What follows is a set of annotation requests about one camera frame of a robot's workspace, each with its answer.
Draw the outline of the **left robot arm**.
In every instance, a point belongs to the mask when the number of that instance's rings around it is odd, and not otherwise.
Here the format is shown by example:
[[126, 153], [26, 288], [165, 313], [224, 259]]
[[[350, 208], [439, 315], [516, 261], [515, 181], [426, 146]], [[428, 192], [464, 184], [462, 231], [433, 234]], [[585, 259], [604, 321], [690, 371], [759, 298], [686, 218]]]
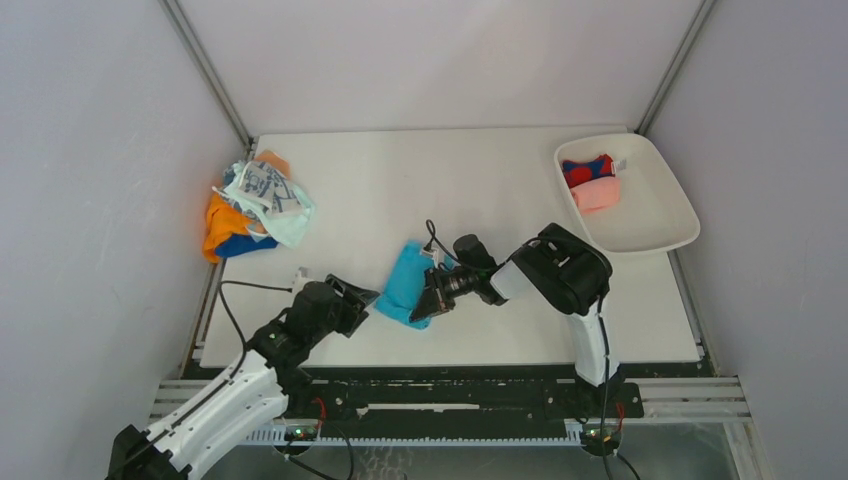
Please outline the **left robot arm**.
[[331, 334], [351, 337], [368, 317], [377, 291], [335, 275], [300, 279], [293, 300], [247, 337], [241, 351], [197, 394], [158, 421], [129, 425], [115, 437], [109, 479], [199, 479], [258, 427], [311, 407], [312, 377], [302, 368]]

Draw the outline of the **bright blue towel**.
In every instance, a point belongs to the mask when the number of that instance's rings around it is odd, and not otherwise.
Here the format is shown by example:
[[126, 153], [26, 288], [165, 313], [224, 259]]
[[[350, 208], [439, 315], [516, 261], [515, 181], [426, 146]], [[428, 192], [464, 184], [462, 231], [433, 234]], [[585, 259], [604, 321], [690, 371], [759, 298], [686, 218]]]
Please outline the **bright blue towel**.
[[435, 248], [435, 253], [426, 253], [425, 244], [418, 240], [409, 240], [392, 268], [382, 294], [377, 299], [375, 309], [382, 315], [416, 330], [425, 330], [431, 319], [424, 317], [413, 322], [411, 314], [425, 288], [425, 272], [441, 260], [448, 268], [455, 262], [444, 252]]

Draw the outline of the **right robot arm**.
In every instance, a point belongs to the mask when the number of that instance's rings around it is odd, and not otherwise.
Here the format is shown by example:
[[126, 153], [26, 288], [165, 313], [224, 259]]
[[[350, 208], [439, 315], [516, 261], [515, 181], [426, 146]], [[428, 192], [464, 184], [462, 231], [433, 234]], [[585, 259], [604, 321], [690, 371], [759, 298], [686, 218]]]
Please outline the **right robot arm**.
[[604, 320], [613, 274], [607, 257], [557, 223], [548, 224], [501, 262], [474, 234], [457, 238], [447, 257], [451, 267], [438, 263], [425, 270], [412, 323], [452, 311], [456, 299], [469, 293], [488, 305], [502, 306], [534, 289], [571, 329], [575, 371], [583, 382], [577, 391], [579, 406], [589, 415], [602, 416], [616, 405], [618, 393], [610, 381], [618, 361]]

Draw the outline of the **mint green towel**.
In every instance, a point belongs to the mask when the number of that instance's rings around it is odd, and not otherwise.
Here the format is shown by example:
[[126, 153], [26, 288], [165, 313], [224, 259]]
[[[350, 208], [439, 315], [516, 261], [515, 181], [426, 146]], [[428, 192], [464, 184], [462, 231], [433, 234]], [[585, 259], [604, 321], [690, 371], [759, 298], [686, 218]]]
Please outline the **mint green towel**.
[[237, 203], [228, 199], [224, 195], [223, 189], [233, 179], [238, 165], [244, 162], [249, 161], [236, 162], [232, 164], [225, 172], [223, 185], [221, 187], [214, 187], [213, 190], [228, 205], [247, 218], [247, 232], [249, 235], [253, 236], [257, 240], [270, 236], [285, 247], [296, 248], [305, 236], [309, 222], [315, 211], [313, 201], [298, 184], [290, 180], [281, 170], [277, 168], [287, 177], [290, 185], [293, 187], [299, 201], [299, 205], [278, 215], [262, 213], [255, 215], [251, 211], [242, 210]]

